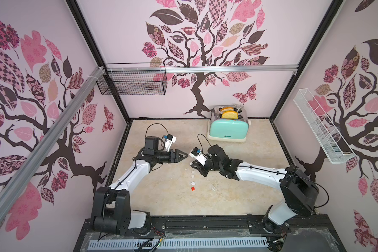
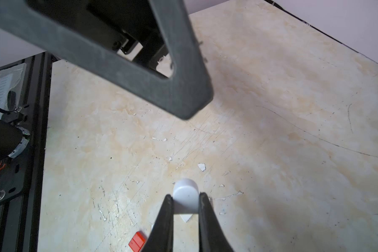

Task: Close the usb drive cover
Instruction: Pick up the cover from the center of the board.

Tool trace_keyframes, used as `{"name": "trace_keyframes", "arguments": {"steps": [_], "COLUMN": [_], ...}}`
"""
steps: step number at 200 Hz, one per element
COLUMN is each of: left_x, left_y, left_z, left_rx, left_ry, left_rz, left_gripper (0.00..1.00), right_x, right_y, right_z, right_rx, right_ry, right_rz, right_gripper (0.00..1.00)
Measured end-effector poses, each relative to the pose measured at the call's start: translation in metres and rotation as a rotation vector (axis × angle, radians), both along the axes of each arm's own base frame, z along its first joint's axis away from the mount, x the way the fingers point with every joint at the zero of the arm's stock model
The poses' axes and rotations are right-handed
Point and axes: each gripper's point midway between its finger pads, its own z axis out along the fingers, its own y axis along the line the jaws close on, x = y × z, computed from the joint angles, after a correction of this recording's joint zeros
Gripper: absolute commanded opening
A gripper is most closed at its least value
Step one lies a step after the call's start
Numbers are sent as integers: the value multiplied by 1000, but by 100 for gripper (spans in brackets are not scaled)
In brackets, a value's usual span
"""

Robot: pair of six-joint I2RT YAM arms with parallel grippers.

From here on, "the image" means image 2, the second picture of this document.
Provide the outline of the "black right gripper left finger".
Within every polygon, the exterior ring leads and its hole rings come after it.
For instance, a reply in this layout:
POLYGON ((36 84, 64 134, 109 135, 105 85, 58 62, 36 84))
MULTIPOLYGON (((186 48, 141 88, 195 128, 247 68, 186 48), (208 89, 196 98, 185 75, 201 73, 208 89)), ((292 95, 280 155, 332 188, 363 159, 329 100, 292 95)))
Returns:
POLYGON ((163 200, 150 236, 142 247, 142 252, 173 251, 173 216, 173 197, 170 194, 167 194, 163 200))

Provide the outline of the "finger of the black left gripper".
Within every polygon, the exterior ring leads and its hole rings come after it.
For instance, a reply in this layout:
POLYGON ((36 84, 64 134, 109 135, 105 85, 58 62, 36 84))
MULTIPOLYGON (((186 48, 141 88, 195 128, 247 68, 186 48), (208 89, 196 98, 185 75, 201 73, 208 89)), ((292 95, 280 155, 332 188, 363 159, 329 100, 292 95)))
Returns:
POLYGON ((183 1, 0 1, 0 29, 183 120, 213 99, 183 1))

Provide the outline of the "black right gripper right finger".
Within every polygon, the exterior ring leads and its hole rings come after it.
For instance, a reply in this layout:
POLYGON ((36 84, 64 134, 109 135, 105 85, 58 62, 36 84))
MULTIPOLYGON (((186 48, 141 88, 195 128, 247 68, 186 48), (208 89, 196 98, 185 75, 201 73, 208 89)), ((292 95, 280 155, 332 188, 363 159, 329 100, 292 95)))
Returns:
POLYGON ((217 220, 209 197, 204 192, 199 195, 198 228, 200 252, 233 252, 217 220))

